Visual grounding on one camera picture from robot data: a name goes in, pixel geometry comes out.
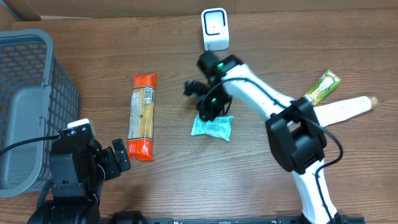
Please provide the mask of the teal snack packet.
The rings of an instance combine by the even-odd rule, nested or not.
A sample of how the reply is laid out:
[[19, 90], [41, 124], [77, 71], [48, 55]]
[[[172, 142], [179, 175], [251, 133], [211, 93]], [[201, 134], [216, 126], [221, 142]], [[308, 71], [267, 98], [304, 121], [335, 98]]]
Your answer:
[[199, 114], [197, 114], [193, 122], [191, 135], [208, 135], [230, 142], [233, 118], [234, 116], [219, 116], [214, 121], [202, 121]]

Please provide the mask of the spaghetti pack with red ends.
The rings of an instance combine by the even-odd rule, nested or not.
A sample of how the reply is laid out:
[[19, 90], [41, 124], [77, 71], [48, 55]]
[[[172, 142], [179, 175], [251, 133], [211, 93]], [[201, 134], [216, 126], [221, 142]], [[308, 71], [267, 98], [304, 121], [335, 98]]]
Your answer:
[[134, 76], [127, 135], [130, 159], [154, 161], [152, 145], [156, 78], [156, 73]]

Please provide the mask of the white Pantene tube gold cap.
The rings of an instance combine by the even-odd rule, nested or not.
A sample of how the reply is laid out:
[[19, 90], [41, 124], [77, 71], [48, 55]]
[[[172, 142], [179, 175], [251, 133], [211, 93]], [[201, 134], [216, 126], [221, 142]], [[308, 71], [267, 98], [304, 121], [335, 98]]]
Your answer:
[[326, 127], [339, 123], [377, 107], [375, 96], [360, 96], [348, 100], [337, 101], [327, 105], [314, 107], [320, 126]]

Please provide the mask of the green yellow snack bar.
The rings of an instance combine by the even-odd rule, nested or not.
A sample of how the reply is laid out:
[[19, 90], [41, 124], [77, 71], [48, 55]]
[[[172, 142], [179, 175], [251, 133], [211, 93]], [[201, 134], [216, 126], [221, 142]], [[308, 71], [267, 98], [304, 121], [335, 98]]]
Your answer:
[[315, 106], [332, 93], [340, 83], [341, 78], [331, 70], [327, 70], [303, 97]]

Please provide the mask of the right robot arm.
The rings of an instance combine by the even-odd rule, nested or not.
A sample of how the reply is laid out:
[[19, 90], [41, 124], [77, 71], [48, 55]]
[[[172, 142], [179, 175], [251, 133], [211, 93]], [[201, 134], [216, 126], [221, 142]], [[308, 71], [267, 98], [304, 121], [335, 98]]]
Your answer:
[[198, 117], [214, 121], [228, 112], [233, 98], [241, 100], [264, 120], [272, 155], [292, 174], [302, 200], [303, 222], [342, 223], [323, 171], [337, 162], [324, 160], [326, 138], [334, 135], [320, 124], [311, 102], [274, 90], [235, 55], [221, 60], [205, 52], [197, 65], [208, 82], [185, 82], [184, 94], [200, 98]]

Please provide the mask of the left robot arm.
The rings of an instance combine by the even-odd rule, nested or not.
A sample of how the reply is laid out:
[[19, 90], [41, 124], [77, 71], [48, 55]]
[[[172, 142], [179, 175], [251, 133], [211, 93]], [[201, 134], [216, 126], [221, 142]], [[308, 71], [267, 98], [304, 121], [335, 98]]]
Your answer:
[[140, 211], [121, 211], [111, 218], [100, 215], [103, 184], [131, 168], [122, 139], [103, 149], [93, 138], [65, 138], [52, 144], [52, 179], [43, 188], [28, 224], [130, 223], [147, 224]]

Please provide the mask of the white barcode scanner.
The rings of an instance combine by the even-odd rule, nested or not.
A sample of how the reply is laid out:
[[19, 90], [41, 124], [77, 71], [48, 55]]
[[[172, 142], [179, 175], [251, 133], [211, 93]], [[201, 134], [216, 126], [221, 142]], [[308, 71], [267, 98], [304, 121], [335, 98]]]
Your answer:
[[205, 9], [201, 13], [205, 51], [226, 50], [229, 47], [228, 15], [221, 8]]

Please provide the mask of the grey plastic basket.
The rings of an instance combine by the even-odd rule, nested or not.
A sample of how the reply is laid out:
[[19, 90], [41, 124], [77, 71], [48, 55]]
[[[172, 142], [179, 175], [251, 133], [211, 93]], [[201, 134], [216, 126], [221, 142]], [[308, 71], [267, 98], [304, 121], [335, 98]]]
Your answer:
[[[78, 88], [40, 29], [1, 33], [1, 147], [54, 136], [80, 117]], [[40, 191], [51, 179], [50, 141], [1, 154], [1, 197]]]

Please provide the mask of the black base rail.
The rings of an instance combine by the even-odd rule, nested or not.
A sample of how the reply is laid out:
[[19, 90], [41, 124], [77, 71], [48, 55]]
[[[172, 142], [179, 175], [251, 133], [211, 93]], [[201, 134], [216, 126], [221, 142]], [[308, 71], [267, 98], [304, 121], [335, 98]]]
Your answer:
[[[280, 216], [277, 218], [248, 218], [248, 219], [179, 219], [146, 218], [150, 224], [304, 224], [310, 223], [303, 216]], [[365, 224], [364, 217], [347, 217], [340, 215], [333, 223]]]

